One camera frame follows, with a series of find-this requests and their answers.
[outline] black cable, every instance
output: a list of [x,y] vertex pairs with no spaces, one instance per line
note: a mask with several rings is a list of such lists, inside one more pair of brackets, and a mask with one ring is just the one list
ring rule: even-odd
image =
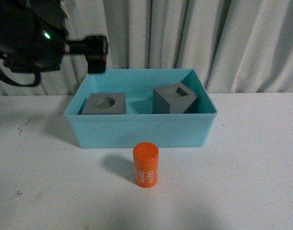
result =
[[21,86],[21,87],[35,87],[38,86],[41,82],[41,74],[39,72],[39,70],[37,69],[36,66],[34,66],[33,64],[33,72],[35,75],[35,80],[32,84],[26,84],[26,85],[22,85],[19,83],[16,83],[15,81],[11,80],[9,77],[7,77],[5,75],[5,73],[3,73],[3,71],[0,69],[0,80],[6,84],[12,85],[12,86]]

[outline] gray block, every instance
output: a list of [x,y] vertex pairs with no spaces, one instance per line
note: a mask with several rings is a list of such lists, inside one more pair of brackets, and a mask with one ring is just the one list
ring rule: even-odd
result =
[[126,114],[125,93],[92,93],[81,114]]
[[181,82],[153,89],[154,114],[195,114],[198,103],[199,96]]

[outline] green led light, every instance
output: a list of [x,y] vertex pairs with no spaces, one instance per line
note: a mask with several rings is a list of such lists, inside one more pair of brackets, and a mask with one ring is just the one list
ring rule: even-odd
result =
[[51,36],[50,36],[47,32],[45,32],[43,35],[44,35],[47,39],[51,39]]

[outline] black mark on table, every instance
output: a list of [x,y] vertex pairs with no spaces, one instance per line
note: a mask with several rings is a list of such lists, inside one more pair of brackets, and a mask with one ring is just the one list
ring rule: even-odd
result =
[[23,126],[27,126],[27,124],[31,121],[31,119],[32,119],[32,118],[30,117],[30,119],[28,120],[28,122],[26,122],[26,124],[19,126],[19,128],[18,128],[18,130],[20,131],[19,135],[20,135],[20,134],[22,133],[22,131],[23,131],[22,127],[23,127]]

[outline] circular hole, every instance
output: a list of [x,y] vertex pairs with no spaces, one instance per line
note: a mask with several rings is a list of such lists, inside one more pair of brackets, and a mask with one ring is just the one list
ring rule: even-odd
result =
[[98,109],[107,109],[112,107],[115,104],[115,100],[111,97],[102,97],[102,98],[97,98],[96,101],[96,107]]

